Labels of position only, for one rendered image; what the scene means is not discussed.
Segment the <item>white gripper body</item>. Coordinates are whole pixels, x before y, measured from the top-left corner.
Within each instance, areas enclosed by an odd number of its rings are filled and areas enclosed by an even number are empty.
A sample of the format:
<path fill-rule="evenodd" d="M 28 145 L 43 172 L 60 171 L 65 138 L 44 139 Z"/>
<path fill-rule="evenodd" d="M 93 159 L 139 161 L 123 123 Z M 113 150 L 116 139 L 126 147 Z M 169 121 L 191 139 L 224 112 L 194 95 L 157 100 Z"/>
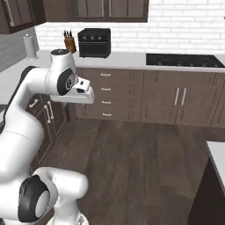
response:
<path fill-rule="evenodd" d="M 76 89 L 72 88 L 64 96 L 51 95 L 50 98 L 54 102 L 74 103 L 74 104 L 93 104 L 95 101 L 94 90 L 90 87 L 85 93 L 76 93 Z"/>

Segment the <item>brown side base cupboards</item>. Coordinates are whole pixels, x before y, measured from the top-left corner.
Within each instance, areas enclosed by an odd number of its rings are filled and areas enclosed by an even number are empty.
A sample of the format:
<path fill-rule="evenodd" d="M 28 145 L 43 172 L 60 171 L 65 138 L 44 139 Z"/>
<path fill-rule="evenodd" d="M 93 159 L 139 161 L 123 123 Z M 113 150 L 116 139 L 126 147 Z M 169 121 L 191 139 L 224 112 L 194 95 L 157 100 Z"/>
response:
<path fill-rule="evenodd" d="M 26 110 L 44 128 L 44 139 L 30 166 L 30 172 L 33 173 L 41 166 L 47 152 L 68 120 L 64 104 L 52 101 L 48 95 L 35 94 L 30 99 Z"/>

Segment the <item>wooden knife block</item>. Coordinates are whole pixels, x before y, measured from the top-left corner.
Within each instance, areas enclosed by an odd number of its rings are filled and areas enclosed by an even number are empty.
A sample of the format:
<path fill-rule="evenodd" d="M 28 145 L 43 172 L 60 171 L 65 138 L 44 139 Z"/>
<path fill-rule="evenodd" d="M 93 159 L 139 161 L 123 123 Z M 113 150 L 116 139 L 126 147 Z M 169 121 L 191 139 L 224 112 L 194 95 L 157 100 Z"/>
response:
<path fill-rule="evenodd" d="M 70 51 L 70 53 L 74 54 L 76 52 L 76 43 L 74 37 L 72 36 L 72 32 L 64 31 L 63 36 L 66 48 Z"/>

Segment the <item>black toaster oven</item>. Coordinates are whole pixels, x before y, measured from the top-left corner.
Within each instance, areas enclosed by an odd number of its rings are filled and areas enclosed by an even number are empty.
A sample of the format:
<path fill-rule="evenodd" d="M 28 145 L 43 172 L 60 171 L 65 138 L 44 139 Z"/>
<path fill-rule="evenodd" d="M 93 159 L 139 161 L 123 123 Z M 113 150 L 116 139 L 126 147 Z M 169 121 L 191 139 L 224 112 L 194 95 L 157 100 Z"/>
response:
<path fill-rule="evenodd" d="M 107 58 L 111 53 L 110 28 L 85 28 L 77 38 L 80 57 Z"/>

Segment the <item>white paper towel roll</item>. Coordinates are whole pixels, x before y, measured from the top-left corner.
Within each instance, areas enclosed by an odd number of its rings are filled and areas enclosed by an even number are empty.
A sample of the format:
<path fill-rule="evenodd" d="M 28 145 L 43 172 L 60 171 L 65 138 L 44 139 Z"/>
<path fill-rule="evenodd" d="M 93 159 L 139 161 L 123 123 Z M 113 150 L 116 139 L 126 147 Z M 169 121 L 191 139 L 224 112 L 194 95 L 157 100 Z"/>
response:
<path fill-rule="evenodd" d="M 23 37 L 25 50 L 26 50 L 26 58 L 27 59 L 37 59 L 37 49 L 34 45 L 33 37 L 30 36 L 28 33 Z"/>

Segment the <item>brown base cupboards with drawers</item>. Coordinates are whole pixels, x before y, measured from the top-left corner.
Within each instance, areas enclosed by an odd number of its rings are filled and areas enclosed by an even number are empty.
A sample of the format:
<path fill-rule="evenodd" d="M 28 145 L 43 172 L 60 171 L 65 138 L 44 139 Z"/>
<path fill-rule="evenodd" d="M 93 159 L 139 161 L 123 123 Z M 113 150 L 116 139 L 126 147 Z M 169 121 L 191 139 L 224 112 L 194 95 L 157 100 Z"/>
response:
<path fill-rule="evenodd" d="M 92 105 L 76 104 L 83 119 L 209 127 L 225 86 L 224 72 L 78 68 L 91 81 Z"/>

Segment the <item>black hob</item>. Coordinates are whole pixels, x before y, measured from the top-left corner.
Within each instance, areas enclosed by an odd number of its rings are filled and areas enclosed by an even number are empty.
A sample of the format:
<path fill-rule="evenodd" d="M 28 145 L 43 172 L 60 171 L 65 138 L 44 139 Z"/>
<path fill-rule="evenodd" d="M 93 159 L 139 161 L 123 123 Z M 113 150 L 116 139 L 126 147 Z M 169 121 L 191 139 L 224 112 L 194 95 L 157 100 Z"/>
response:
<path fill-rule="evenodd" d="M 149 66 L 225 68 L 223 63 L 210 54 L 146 54 L 146 64 Z"/>

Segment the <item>dark kitchen island cabinet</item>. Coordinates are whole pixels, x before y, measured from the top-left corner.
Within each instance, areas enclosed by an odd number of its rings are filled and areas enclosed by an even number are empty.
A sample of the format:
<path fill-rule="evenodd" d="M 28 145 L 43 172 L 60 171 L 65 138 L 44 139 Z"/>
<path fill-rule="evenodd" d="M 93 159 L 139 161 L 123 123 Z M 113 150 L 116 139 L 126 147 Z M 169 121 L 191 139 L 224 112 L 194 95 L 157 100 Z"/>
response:
<path fill-rule="evenodd" d="M 209 158 L 188 225 L 225 225 L 225 142 L 207 142 Z"/>

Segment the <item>dark wood wall cupboards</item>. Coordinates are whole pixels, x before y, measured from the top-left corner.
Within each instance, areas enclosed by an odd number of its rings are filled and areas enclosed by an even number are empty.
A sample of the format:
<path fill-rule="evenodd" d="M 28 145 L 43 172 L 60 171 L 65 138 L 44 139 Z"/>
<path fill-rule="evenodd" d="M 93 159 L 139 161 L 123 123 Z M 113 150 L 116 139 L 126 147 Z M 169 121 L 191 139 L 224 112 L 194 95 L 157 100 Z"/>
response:
<path fill-rule="evenodd" d="M 47 22 L 147 23 L 149 0 L 43 0 Z"/>

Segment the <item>dark wood corner wall cupboard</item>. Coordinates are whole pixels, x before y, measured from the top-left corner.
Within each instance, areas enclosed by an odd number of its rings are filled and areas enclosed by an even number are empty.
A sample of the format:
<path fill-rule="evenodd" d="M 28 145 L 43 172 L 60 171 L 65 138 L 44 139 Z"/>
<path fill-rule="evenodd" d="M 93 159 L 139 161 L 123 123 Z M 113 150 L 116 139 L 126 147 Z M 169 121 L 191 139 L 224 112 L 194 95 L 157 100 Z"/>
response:
<path fill-rule="evenodd" d="M 12 34 L 46 22 L 43 0 L 0 0 L 0 34 Z"/>

